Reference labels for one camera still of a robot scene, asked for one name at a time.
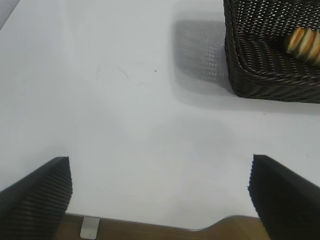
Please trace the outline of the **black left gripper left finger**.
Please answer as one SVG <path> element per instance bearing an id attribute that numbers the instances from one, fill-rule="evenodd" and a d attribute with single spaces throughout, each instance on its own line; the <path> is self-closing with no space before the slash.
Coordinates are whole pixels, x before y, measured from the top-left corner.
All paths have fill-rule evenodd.
<path id="1" fill-rule="evenodd" d="M 2 240 L 50 240 L 70 203 L 69 157 L 55 157 L 0 192 Z"/>

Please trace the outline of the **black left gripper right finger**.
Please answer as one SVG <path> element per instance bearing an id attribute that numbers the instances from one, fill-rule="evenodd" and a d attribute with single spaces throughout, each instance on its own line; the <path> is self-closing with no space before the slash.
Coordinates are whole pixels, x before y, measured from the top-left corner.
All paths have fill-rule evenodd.
<path id="1" fill-rule="evenodd" d="M 320 238 L 320 188 L 267 155 L 254 155 L 248 192 L 272 240 Z"/>

